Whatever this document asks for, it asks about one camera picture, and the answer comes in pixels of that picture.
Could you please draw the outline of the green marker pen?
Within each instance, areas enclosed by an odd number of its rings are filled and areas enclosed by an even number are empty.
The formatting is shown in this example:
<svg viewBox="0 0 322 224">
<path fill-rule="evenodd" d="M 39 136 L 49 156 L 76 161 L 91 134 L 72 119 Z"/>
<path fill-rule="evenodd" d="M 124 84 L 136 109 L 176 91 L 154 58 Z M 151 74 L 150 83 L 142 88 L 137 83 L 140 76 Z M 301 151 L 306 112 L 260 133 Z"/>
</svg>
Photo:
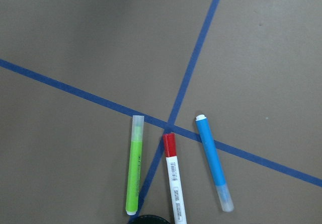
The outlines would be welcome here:
<svg viewBox="0 0 322 224">
<path fill-rule="evenodd" d="M 130 216 L 135 215 L 138 210 L 143 129 L 144 116 L 133 115 L 125 206 L 126 213 Z"/>
</svg>

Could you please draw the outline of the red capped white marker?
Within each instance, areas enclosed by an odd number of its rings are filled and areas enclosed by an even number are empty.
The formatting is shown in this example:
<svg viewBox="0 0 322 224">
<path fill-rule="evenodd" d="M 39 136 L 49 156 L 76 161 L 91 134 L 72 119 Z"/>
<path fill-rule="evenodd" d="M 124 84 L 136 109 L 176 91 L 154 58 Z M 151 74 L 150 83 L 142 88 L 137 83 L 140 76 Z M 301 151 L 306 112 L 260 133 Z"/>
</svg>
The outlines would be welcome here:
<svg viewBox="0 0 322 224">
<path fill-rule="evenodd" d="M 183 198 L 179 162 L 176 152 L 174 133 L 163 135 L 165 157 L 168 170 L 170 194 L 175 223 L 187 223 L 185 204 Z"/>
</svg>

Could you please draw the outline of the black mesh pen cup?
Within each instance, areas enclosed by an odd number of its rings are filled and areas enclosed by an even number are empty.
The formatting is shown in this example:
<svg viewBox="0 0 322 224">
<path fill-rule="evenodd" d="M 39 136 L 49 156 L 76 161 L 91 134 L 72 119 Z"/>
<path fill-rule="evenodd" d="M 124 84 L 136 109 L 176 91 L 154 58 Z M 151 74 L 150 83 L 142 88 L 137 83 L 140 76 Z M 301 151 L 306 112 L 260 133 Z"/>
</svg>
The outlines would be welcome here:
<svg viewBox="0 0 322 224">
<path fill-rule="evenodd" d="M 141 215 L 129 221 L 129 224 L 170 224 L 170 222 L 163 217 L 157 215 Z"/>
</svg>

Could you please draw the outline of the blue marker pen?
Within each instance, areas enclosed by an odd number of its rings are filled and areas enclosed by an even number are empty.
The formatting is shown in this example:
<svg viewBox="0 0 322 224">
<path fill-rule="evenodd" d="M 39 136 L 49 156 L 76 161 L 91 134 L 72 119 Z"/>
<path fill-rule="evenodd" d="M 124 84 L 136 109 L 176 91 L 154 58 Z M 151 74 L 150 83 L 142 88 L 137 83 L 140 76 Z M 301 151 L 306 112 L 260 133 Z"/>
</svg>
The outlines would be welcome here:
<svg viewBox="0 0 322 224">
<path fill-rule="evenodd" d="M 216 187 L 221 208 L 224 212 L 232 212 L 234 210 L 234 204 L 226 183 L 207 117 L 204 114 L 196 116 L 196 125 L 206 154 L 212 179 Z"/>
</svg>

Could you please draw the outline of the brown paper table cover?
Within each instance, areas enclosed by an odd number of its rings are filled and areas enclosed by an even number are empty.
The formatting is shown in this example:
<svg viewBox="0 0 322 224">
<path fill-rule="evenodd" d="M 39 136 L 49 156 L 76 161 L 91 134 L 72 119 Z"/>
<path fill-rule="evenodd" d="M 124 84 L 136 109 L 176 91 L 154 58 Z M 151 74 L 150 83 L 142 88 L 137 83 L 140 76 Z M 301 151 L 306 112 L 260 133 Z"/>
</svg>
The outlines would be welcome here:
<svg viewBox="0 0 322 224">
<path fill-rule="evenodd" d="M 135 114 L 141 214 L 169 128 L 188 223 L 321 223 L 321 0 L 1 0 L 1 223 L 127 223 Z"/>
</svg>

